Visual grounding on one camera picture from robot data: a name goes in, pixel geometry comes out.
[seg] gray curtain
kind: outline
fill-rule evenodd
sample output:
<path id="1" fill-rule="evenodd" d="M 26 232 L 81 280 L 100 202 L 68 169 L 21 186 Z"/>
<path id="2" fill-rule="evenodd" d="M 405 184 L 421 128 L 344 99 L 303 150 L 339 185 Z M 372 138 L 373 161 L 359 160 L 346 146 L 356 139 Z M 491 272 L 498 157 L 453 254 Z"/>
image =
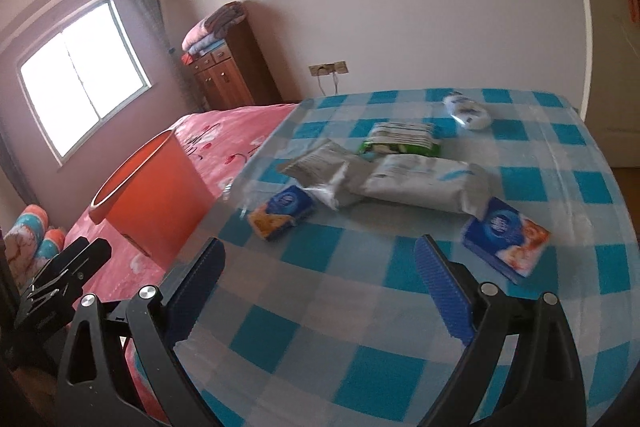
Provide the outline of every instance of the gray curtain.
<path id="1" fill-rule="evenodd" d="M 185 75 L 184 70 L 178 66 L 178 57 L 174 55 L 174 49 L 171 48 L 169 39 L 164 29 L 164 19 L 162 18 L 162 9 L 160 0 L 134 0 L 142 15 L 146 19 L 153 35 L 162 43 L 167 52 L 171 55 L 171 62 L 174 67 L 175 76 L 180 84 L 180 91 L 190 110 L 202 111 L 203 107 L 196 101 L 196 94 L 193 91 L 193 83 Z"/>
<path id="2" fill-rule="evenodd" d="M 22 173 L 18 162 L 15 160 L 11 147 L 4 140 L 4 136 L 2 122 L 0 121 L 0 169 L 4 171 L 7 179 L 9 179 L 15 191 L 25 204 L 40 204 L 27 178 Z"/>

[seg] orange bin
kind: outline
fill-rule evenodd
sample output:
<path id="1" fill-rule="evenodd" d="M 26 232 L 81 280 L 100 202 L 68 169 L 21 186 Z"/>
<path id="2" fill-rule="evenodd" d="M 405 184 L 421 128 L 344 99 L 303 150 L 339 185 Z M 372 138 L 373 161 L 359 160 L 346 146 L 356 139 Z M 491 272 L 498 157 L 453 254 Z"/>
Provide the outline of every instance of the orange bin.
<path id="1" fill-rule="evenodd" d="M 89 208 L 158 266 L 168 269 L 214 203 L 173 130 L 147 142 L 116 170 Z"/>

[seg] window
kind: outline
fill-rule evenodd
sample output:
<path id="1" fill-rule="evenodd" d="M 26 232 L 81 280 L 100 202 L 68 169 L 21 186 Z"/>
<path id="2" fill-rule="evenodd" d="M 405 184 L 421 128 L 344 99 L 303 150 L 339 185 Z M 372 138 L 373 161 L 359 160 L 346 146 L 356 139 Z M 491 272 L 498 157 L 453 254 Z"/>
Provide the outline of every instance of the window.
<path id="1" fill-rule="evenodd" d="M 65 26 L 20 73 L 60 161 L 150 85 L 111 0 Z"/>

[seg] checkered tablecloth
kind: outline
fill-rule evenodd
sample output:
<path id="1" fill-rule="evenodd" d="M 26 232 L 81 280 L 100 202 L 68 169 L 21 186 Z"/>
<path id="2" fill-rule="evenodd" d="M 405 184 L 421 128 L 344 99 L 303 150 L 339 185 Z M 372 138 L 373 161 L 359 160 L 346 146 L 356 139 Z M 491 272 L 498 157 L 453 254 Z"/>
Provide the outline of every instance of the checkered tablecloth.
<path id="1" fill-rule="evenodd" d="M 640 359 L 636 235 L 620 190 L 566 100 L 544 92 L 463 89 L 494 123 L 460 129 L 449 89 L 305 100 L 265 142 L 180 254 L 209 235 L 225 242 L 226 269 L 176 352 L 226 427 L 415 426 L 463 346 L 447 333 L 415 270 L 415 239 L 430 233 L 478 281 L 508 295 L 558 294 L 575 337 L 593 423 Z M 462 247 L 465 216 L 365 201 L 322 207 L 274 243 L 242 214 L 292 180 L 275 166 L 329 137 L 356 150 L 378 121 L 430 121 L 442 156 L 485 167 L 492 194 L 550 231 L 551 246 L 516 286 Z M 500 357 L 477 417 L 497 401 L 515 339 Z"/>

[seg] metal bolt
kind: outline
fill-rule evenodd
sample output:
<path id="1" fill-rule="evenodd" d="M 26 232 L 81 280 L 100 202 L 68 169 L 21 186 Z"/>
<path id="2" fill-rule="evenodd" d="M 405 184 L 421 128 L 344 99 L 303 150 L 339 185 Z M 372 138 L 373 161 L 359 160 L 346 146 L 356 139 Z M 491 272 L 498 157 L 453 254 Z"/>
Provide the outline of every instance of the metal bolt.
<path id="1" fill-rule="evenodd" d="M 95 295 L 92 293 L 87 293 L 87 295 L 82 297 L 80 304 L 82 304 L 82 306 L 87 308 L 87 306 L 91 306 L 94 302 L 95 302 Z"/>
<path id="2" fill-rule="evenodd" d="M 552 305 L 552 306 L 553 306 L 554 304 L 558 304 L 558 297 L 556 297 L 555 295 L 553 295 L 553 293 L 549 293 L 549 292 L 547 292 L 547 293 L 545 293 L 545 294 L 542 296 L 542 298 L 544 299 L 544 301 L 545 301 L 547 304 L 550 304 L 550 305 Z"/>
<path id="3" fill-rule="evenodd" d="M 143 288 L 140 288 L 140 291 L 138 292 L 138 295 L 140 295 L 140 297 L 142 297 L 143 299 L 150 299 L 155 294 L 156 288 L 153 286 L 144 286 Z"/>
<path id="4" fill-rule="evenodd" d="M 480 286 L 480 291 L 485 295 L 489 295 L 490 297 L 493 297 L 494 295 L 498 294 L 498 286 L 496 286 L 493 283 L 486 282 L 482 284 L 482 286 Z"/>

